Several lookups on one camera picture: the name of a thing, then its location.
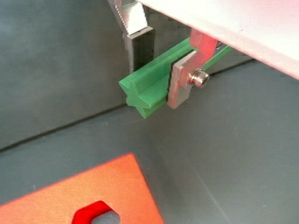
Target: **green plastic block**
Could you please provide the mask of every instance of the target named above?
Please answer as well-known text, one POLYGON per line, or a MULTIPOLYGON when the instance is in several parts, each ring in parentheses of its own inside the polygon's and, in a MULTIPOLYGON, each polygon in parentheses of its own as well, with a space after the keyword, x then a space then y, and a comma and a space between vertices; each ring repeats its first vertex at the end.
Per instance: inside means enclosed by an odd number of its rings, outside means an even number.
MULTIPOLYGON (((172 63, 191 50, 195 49, 187 38, 119 82, 127 95, 125 103, 137 109, 143 118, 147 118, 165 104, 172 63)), ((231 47, 225 46, 201 69, 207 70, 229 50, 231 47)))

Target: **screw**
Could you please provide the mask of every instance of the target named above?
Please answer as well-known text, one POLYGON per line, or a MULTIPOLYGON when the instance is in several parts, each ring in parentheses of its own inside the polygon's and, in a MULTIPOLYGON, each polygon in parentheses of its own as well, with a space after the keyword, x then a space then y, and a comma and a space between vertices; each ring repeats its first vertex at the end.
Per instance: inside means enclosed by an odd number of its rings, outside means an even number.
POLYGON ((211 76, 204 73, 199 68, 193 71, 189 78, 189 83, 197 87, 203 88, 209 80, 211 76))

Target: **gray floor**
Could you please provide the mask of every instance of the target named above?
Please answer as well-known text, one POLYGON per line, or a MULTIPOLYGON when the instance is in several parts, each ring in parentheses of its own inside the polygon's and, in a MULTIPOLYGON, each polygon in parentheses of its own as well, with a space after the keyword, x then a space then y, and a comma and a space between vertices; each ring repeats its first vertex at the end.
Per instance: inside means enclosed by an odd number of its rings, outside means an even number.
POLYGON ((124 107, 0 153, 0 203, 133 152, 165 223, 299 220, 299 83, 255 62, 147 120, 124 107))

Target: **metal bracket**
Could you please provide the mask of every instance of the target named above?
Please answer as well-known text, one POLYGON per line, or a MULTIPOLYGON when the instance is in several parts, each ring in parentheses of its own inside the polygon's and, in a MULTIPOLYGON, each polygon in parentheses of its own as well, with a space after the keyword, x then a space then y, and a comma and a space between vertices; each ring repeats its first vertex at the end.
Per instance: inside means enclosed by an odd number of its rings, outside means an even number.
POLYGON ((128 51, 129 73, 155 56, 155 29, 147 25, 143 5, 133 0, 108 0, 123 31, 128 51))
POLYGON ((191 51, 172 65, 172 77, 168 93, 168 106, 176 109, 188 99, 192 86, 201 88, 208 81, 208 74, 201 71, 201 66, 212 57, 217 40, 196 30, 191 30, 192 47, 197 51, 191 51))

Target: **red object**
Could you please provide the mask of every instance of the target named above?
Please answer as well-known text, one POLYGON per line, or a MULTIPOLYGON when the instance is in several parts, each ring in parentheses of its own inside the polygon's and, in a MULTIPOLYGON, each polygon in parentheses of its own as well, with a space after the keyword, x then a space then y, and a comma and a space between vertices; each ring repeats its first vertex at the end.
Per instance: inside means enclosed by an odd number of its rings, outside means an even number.
POLYGON ((97 201, 88 206, 84 206, 73 215, 70 224, 89 224, 101 214, 112 211, 104 201, 97 201))
POLYGON ((164 223, 132 154, 0 206, 0 223, 85 224, 76 215, 90 221, 109 210, 121 224, 164 223))

